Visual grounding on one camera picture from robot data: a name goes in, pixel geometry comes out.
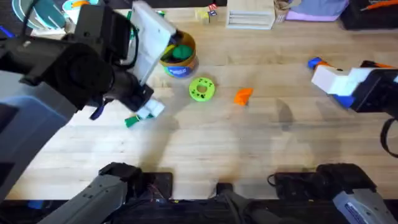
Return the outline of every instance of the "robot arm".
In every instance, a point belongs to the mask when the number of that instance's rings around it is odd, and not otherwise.
[[[316,172],[274,174],[282,200],[333,201],[350,224],[397,224],[376,185],[354,164],[323,164]]]
[[[133,10],[141,41],[131,47],[131,22],[107,6],[82,7],[75,33],[62,40],[22,35],[0,42],[0,201],[44,144],[86,105],[97,107],[90,117],[96,119],[112,100],[138,111],[151,98],[154,91],[145,82],[176,30],[144,2],[135,2]],[[157,41],[156,51],[148,50],[146,35]],[[122,66],[129,48],[138,52],[136,64]],[[137,194],[140,173],[125,164],[104,168],[42,223],[102,223],[132,190]]]

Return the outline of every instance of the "small toy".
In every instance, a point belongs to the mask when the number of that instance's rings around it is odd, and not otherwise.
[[[164,16],[166,15],[165,11],[161,11],[161,10],[156,10],[156,13],[158,13],[160,16],[162,16],[164,18]]]
[[[143,119],[157,117],[164,110],[164,108],[165,106],[163,103],[151,98],[142,108],[136,112],[136,115],[125,119],[124,123],[128,128],[130,128],[133,124],[142,121]]]
[[[212,10],[209,12],[209,16],[217,16],[217,12],[215,10]]]
[[[195,17],[198,21],[200,21],[203,25],[207,25],[210,23],[210,17],[208,13],[207,7],[201,7],[195,9]]]
[[[318,65],[326,65],[330,66],[326,61],[322,60],[320,57],[313,58],[308,61],[308,67],[311,68],[312,70],[317,69]]]
[[[199,91],[198,87],[200,86],[205,87],[206,91],[204,92]],[[190,96],[198,102],[206,102],[210,100],[213,97],[215,91],[216,87],[209,78],[204,78],[204,77],[196,78],[189,85]]]
[[[146,119],[149,119],[149,118],[153,118],[153,116],[150,114]],[[124,124],[126,124],[126,127],[130,128],[131,126],[133,126],[134,124],[136,124],[137,122],[142,121],[142,120],[143,119],[140,118],[140,116],[134,115],[134,116],[131,116],[130,118],[125,119]]]
[[[80,6],[85,5],[85,4],[90,4],[90,2],[88,2],[88,1],[75,1],[75,2],[72,3],[72,8],[80,7]]]
[[[209,7],[209,10],[210,10],[210,11],[214,11],[214,10],[217,9],[217,5],[214,4],[214,3],[213,3],[213,4],[210,4],[208,7]]]
[[[251,96],[252,93],[253,93],[252,88],[244,88],[244,89],[239,90],[236,93],[234,103],[241,105],[241,106],[246,106],[248,103],[249,97]]]

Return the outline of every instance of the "black cable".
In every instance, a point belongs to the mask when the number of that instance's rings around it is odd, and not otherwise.
[[[398,158],[398,154],[391,152],[387,143],[388,130],[390,130],[390,127],[395,120],[395,118],[390,118],[383,124],[383,128],[380,132],[380,143],[383,149],[390,154],[390,156]]]
[[[128,203],[125,203],[124,205],[120,206],[117,210],[115,210],[112,214],[110,214],[106,220],[111,221],[111,223],[114,223],[114,219],[117,217],[121,217],[124,212],[131,211],[138,206],[141,206],[145,203],[149,203],[150,200],[143,199],[145,198],[145,196],[146,196],[145,194],[142,194],[139,198],[135,200],[130,200]]]
[[[137,58],[138,58],[138,46],[139,46],[139,38],[138,38],[138,30],[137,27],[135,27],[135,25],[130,21],[130,25],[132,28],[132,32],[134,33],[134,38],[136,40],[136,49],[134,51],[134,58],[132,59],[132,61],[126,65],[121,65],[121,64],[116,64],[119,68],[125,69],[125,70],[129,70],[130,68],[134,67],[136,65],[137,62]]]
[[[22,23],[22,31],[21,31],[21,36],[25,35],[26,29],[27,29],[27,23],[29,21],[29,17],[32,14],[33,7],[39,2],[40,0],[33,0],[32,3],[29,5],[27,8],[27,11],[25,12],[25,18]]]

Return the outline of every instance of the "purple object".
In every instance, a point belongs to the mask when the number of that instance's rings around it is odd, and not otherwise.
[[[348,6],[348,0],[302,0],[290,9],[287,20],[335,21]]]
[[[333,22],[339,18],[338,16],[311,16],[306,14],[289,11],[286,20],[299,20],[299,21],[319,21],[319,22]]]

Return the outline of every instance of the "orange object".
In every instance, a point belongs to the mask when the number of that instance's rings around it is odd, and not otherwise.
[[[376,66],[378,66],[379,68],[395,68],[395,67],[393,67],[391,65],[383,65],[383,64],[380,64],[380,63],[376,63]]]
[[[90,3],[88,1],[76,1],[76,2],[72,3],[72,8],[80,7],[85,4],[90,4]]]
[[[318,65],[326,65],[326,66],[331,67],[331,65],[329,65],[327,62],[324,62],[324,61],[319,62],[319,63],[317,64],[317,66],[318,66]]]
[[[386,7],[386,6],[393,6],[398,4],[398,0],[389,0],[389,1],[381,1],[375,4],[372,4],[370,6],[367,6],[363,9],[361,9],[361,11],[365,11],[365,10],[370,10],[370,9],[377,9],[380,7]]]
[[[241,106],[245,106],[248,103],[249,97],[251,96],[252,93],[253,93],[252,88],[244,88],[239,90],[235,95],[234,103]]]

